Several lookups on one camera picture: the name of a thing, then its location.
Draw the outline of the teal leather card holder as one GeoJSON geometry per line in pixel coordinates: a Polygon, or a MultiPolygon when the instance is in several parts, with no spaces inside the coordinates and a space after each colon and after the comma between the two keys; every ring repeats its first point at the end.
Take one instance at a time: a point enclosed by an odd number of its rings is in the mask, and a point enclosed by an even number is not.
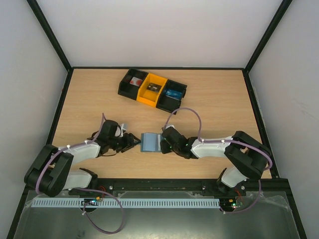
{"type": "Polygon", "coordinates": [[[161,152],[161,134],[146,132],[141,134],[141,152],[161,152]]]}

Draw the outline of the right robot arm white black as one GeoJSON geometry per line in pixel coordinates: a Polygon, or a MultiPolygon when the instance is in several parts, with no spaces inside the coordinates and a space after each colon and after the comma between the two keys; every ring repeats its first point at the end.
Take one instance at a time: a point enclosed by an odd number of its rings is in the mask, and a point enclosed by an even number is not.
{"type": "Polygon", "coordinates": [[[246,179],[260,180],[273,165],[270,150],[243,131],[226,138],[198,139],[186,138],[170,126],[161,134],[160,148],[163,154],[174,152],[185,159],[227,158],[233,167],[225,168],[216,181],[216,190],[223,195],[246,179]]]}

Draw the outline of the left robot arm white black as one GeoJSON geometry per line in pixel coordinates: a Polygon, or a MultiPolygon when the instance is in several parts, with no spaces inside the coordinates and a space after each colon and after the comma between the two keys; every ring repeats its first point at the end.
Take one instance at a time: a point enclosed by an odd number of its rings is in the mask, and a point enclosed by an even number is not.
{"type": "Polygon", "coordinates": [[[140,139],[127,132],[124,123],[103,118],[99,130],[81,143],[65,147],[45,145],[27,170],[24,182],[38,194],[49,197],[55,197],[63,190],[86,189],[93,179],[93,172],[87,169],[72,171],[72,165],[106,156],[110,150],[123,153],[140,143],[140,139]]]}

